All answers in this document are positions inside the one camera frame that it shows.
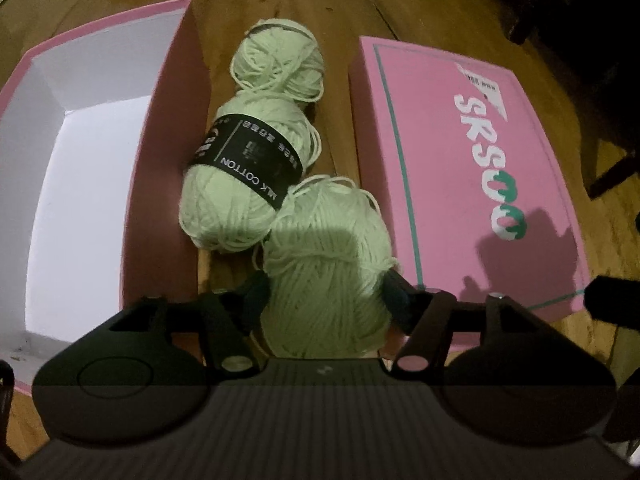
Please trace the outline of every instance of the teal stripe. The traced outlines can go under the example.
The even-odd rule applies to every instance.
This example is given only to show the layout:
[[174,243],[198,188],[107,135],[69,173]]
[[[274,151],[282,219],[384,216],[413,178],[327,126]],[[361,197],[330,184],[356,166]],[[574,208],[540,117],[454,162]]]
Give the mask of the teal stripe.
[[409,188],[409,179],[406,174],[406,164],[404,163],[404,153],[402,152],[402,142],[400,141],[400,133],[398,132],[398,123],[396,122],[396,113],[394,112],[394,105],[391,102],[391,94],[386,84],[385,70],[382,67],[382,60],[378,53],[378,46],[373,46],[373,51],[376,53],[376,59],[378,60],[378,69],[380,70],[380,77],[382,78],[382,88],[385,90],[386,105],[389,108],[389,115],[391,116],[391,125],[394,129],[394,137],[396,138],[396,148],[398,149],[398,159],[400,161],[400,171],[402,172],[402,183],[404,184],[404,198],[406,199],[406,211],[409,217],[409,228],[411,229],[411,240],[414,245],[414,260],[415,260],[415,273],[418,278],[417,285],[424,285],[422,282],[422,262],[420,260],[420,247],[418,246],[418,233],[415,228],[414,218],[414,203],[411,200],[411,189]]
[[549,300],[549,301],[545,301],[544,303],[539,303],[537,305],[528,306],[527,310],[536,310],[538,308],[543,308],[544,306],[549,306],[549,305],[553,305],[553,304],[556,304],[556,303],[560,303],[561,301],[569,300],[571,298],[575,298],[576,296],[581,296],[583,294],[584,294],[584,289],[581,288],[580,290],[576,290],[575,292],[571,292],[570,294],[565,294],[564,296],[559,296],[558,298],[555,298],[554,300]]

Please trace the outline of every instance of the pink box lid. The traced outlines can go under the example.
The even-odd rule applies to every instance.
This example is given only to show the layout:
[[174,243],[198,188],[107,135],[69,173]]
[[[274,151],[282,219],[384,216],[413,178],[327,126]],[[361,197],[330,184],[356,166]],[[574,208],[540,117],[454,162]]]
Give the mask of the pink box lid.
[[583,307],[572,202],[510,70],[363,37],[350,81],[362,185],[407,280],[462,301],[508,294],[549,321]]

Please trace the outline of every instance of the printed label on lid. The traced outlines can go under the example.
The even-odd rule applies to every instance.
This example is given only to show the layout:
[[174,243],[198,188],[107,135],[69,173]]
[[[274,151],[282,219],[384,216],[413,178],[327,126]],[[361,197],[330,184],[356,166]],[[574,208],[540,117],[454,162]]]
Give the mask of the printed label on lid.
[[458,66],[458,70],[462,72],[469,82],[475,86],[479,91],[484,94],[484,97],[494,106],[498,113],[502,116],[502,118],[507,120],[507,110],[504,107],[504,102],[502,102],[502,95],[500,94],[500,87],[498,83],[495,81],[491,81],[490,79],[485,78],[484,76],[478,75],[471,70],[466,70],[462,68],[460,65]]
[[244,114],[216,119],[191,161],[192,166],[196,164],[228,173],[276,210],[304,171],[296,150],[282,134]]

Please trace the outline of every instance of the wood grain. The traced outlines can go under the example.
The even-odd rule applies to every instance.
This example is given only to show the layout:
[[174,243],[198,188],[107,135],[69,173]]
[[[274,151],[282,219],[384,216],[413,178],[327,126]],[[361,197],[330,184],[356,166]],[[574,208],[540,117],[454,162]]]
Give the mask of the wood grain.
[[[24,52],[51,36],[133,7],[161,0],[5,0],[0,6],[0,84]],[[193,0],[212,84],[209,115],[228,100],[234,86],[228,65],[244,31],[259,18],[279,16],[305,23],[326,61],[325,94],[315,110],[323,152],[315,173],[358,180],[347,66],[359,35],[396,37],[442,48],[513,70],[522,83],[560,163],[574,202],[592,275],[640,278],[638,235],[640,181],[633,177],[590,201],[585,183],[623,154],[605,135],[611,124],[571,74],[535,41],[509,43],[502,33],[498,0]],[[200,253],[200,290],[233,288],[251,271],[250,254]],[[603,361],[610,358],[615,327],[594,323],[587,313],[555,324],[558,330]],[[612,363],[619,377],[640,365],[640,340],[626,336]],[[188,336],[180,344],[189,347]],[[9,444],[25,457],[46,440],[33,403],[16,395]]]

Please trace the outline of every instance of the open box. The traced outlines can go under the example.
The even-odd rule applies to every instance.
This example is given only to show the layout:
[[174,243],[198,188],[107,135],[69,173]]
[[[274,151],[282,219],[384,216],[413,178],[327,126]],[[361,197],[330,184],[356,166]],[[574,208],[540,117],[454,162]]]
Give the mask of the open box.
[[18,389],[137,298],[196,296],[178,202],[209,99],[190,0],[88,23],[18,63],[0,92],[0,359]]

